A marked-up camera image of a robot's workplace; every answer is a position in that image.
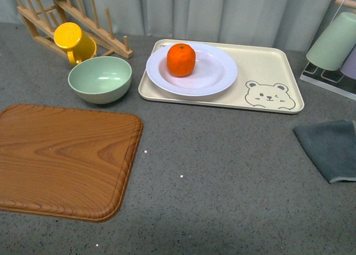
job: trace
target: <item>bowl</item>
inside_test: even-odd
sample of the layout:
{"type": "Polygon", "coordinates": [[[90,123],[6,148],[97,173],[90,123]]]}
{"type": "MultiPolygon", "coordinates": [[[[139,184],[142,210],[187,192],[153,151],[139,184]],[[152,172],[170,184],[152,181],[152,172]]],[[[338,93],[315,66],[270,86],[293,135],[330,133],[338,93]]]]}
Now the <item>bowl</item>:
{"type": "Polygon", "coordinates": [[[95,57],[76,65],[68,84],[85,101],[105,104],[118,100],[131,84],[132,68],[121,58],[95,57]]]}

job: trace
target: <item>curtain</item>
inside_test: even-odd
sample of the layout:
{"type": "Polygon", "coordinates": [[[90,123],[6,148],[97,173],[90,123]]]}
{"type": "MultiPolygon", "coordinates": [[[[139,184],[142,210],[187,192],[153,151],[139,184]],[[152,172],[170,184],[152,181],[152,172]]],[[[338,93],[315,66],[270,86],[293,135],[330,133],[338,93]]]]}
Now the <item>curtain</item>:
{"type": "MultiPolygon", "coordinates": [[[[81,1],[94,20],[91,0],[81,1]]],[[[307,51],[338,8],[335,0],[95,0],[95,5],[106,30],[109,9],[114,33],[295,51],[307,51]]],[[[16,0],[0,0],[0,13],[0,22],[23,23],[16,0]]]]}

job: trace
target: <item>purple cup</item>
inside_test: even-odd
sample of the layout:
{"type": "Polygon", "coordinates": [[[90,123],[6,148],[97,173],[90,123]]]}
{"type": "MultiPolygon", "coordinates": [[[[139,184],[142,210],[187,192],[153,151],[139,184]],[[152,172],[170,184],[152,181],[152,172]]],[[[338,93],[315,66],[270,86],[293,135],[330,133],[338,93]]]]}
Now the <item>purple cup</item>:
{"type": "Polygon", "coordinates": [[[344,64],[341,66],[340,71],[352,78],[356,79],[356,46],[352,49],[350,54],[347,56],[344,64]]]}

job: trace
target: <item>wooden cutting board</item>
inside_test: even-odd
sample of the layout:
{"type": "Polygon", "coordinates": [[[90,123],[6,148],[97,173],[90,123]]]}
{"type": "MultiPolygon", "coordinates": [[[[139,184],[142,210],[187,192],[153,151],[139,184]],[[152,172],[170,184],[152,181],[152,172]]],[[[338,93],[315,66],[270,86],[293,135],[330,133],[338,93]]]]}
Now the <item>wooden cutting board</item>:
{"type": "Polygon", "coordinates": [[[0,210],[102,222],[120,209],[143,123],[12,105],[0,113],[0,210]]]}

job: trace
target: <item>towel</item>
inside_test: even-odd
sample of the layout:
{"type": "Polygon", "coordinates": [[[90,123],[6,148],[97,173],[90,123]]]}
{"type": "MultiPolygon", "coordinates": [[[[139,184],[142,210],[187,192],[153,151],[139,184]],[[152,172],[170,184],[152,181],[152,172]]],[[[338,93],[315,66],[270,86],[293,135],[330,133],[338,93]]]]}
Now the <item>towel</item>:
{"type": "Polygon", "coordinates": [[[356,181],[356,122],[296,126],[294,133],[308,157],[329,182],[356,181]]]}

